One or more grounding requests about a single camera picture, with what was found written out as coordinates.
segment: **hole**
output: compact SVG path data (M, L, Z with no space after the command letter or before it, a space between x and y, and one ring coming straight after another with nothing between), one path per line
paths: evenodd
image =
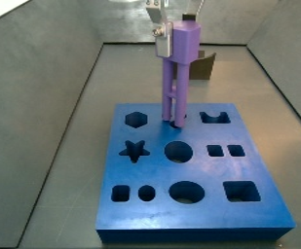
M207 153L210 157L223 157L224 153L220 145L207 145Z
M139 190L138 190L138 197L143 200L143 201L150 201L154 199L155 197L155 189L148 186L144 185Z
M126 149L119 152L120 156L128 156L132 163L138 162L140 156L148 156L150 152L143 149L144 141L139 141L138 143L132 143L131 141L126 141Z
M128 201L130 187L127 185L118 185L112 189L111 200L114 202Z
M182 181L171 185L170 196L179 203L192 204L204 197L204 190L198 184Z
M240 145L227 145L227 151L232 157L244 157L244 152Z
M174 141L167 144L164 154L168 160L176 163L183 163L191 159L192 150L186 143Z
M203 124L228 124L230 120L226 112L220 112L216 117L208 116L204 112L199 113L200 121Z
M127 114L124 124L134 128L144 126L147 124L147 115L139 112L132 112Z
M171 128L178 128L178 126L175 126L175 122L174 121L170 121L170 126L171 126Z
M230 202L260 201L255 184L250 181L223 182Z

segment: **purple block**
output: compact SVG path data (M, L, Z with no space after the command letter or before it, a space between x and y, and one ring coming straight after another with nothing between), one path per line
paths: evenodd
M192 20L174 22L174 54L170 61L188 64L198 58L200 26Z

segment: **circular hole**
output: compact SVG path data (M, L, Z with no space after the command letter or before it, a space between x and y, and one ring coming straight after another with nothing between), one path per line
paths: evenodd
M198 184L182 181L171 185L170 196L179 203L192 204L204 197L204 190Z
M150 201L154 199L155 197L155 189L148 186L144 185L143 187L139 188L138 190L138 197L143 200L143 201Z
M176 163L183 163L191 159L192 150L186 143L174 141L167 144L164 154L168 160Z

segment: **shape sorting board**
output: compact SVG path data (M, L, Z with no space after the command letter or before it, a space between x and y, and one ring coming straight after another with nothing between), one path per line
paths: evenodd
M278 239L294 228L232 104L119 104L95 229L103 242Z

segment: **rectangular hole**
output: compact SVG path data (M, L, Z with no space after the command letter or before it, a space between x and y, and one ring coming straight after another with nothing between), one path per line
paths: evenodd
M227 151L232 157L244 157L244 152L240 145L227 145Z
M118 185L112 189L111 200L112 202L128 201L130 187L127 185Z
M224 153L220 145L207 145L207 153L210 157L223 157Z
M223 182L230 202L260 201L256 186L251 181Z

